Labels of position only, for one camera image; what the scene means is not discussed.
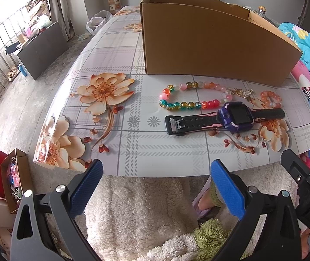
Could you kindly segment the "purple black smart watch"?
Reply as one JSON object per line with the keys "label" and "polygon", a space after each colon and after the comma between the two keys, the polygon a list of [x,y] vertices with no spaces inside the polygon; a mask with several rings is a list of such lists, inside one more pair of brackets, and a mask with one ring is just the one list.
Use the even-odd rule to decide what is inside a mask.
{"label": "purple black smart watch", "polygon": [[242,102],[227,102],[219,110],[207,114],[185,117],[165,117],[166,132],[169,135],[184,136],[187,133],[223,129],[231,133],[251,130],[256,123],[281,120],[285,112],[277,109],[252,109]]}

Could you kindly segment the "gold chain clasp jewelry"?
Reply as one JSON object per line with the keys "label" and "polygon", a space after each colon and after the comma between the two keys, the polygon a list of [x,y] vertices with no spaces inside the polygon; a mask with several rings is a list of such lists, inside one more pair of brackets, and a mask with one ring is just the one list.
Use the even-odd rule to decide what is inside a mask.
{"label": "gold chain clasp jewelry", "polygon": [[227,88],[227,91],[230,92],[231,95],[236,95],[240,98],[246,99],[246,101],[252,103],[252,95],[254,94],[253,90],[246,90],[240,88]]}

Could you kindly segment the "brown paper gift bag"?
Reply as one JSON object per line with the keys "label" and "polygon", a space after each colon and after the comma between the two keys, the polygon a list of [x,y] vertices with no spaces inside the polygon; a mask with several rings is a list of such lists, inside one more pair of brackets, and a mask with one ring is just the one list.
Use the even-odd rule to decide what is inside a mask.
{"label": "brown paper gift bag", "polygon": [[25,191],[34,190],[27,154],[15,148],[0,164],[0,171],[8,210],[16,214]]}

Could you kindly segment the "green fluffy fabric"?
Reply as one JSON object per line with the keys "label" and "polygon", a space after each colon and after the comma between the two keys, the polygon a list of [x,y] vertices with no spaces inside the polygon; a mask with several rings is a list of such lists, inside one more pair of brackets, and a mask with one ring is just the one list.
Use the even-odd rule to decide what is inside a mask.
{"label": "green fluffy fabric", "polygon": [[[214,208],[220,209],[224,206],[224,200],[217,191],[212,179],[208,178],[199,194],[195,197],[192,206],[198,220],[206,218]],[[198,247],[196,260],[212,260],[229,237],[229,234],[230,232],[225,231],[221,222],[216,218],[210,218],[201,223],[193,232]]]}

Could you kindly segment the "white fluffy robe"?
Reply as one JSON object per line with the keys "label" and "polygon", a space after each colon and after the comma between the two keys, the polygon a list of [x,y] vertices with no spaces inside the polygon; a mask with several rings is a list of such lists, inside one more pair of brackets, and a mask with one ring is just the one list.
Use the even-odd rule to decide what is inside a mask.
{"label": "white fluffy robe", "polygon": [[238,221],[225,205],[197,219],[192,203],[208,178],[104,176],[77,225],[103,260],[196,260],[201,223],[216,218],[231,232]]}

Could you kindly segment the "brown cardboard box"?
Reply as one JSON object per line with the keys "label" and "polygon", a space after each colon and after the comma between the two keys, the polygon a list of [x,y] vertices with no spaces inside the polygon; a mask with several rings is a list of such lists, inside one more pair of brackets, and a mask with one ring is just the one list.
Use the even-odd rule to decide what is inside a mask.
{"label": "brown cardboard box", "polygon": [[146,73],[279,87],[302,51],[256,13],[220,0],[142,0]]}

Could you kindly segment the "dark grey cabinet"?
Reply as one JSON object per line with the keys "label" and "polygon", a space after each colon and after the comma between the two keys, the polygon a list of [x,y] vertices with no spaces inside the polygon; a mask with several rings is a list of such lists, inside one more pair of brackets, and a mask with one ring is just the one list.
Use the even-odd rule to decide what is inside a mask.
{"label": "dark grey cabinet", "polygon": [[25,71],[37,80],[42,73],[68,49],[58,22],[15,51],[15,56]]}

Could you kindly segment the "white plastic bag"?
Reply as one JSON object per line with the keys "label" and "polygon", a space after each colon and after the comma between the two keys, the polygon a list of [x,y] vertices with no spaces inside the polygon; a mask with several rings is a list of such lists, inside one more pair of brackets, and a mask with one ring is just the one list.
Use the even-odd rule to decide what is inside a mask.
{"label": "white plastic bag", "polygon": [[86,23],[86,31],[92,35],[96,35],[99,30],[113,17],[109,11],[102,10],[91,17]]}

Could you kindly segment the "grey curtain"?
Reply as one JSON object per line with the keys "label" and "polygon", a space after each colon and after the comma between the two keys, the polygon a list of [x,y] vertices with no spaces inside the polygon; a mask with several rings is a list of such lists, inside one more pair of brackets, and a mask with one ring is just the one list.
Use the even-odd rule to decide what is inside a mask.
{"label": "grey curtain", "polygon": [[67,0],[49,0],[51,19],[57,22],[66,41],[69,41],[74,35],[74,29],[69,14]]}

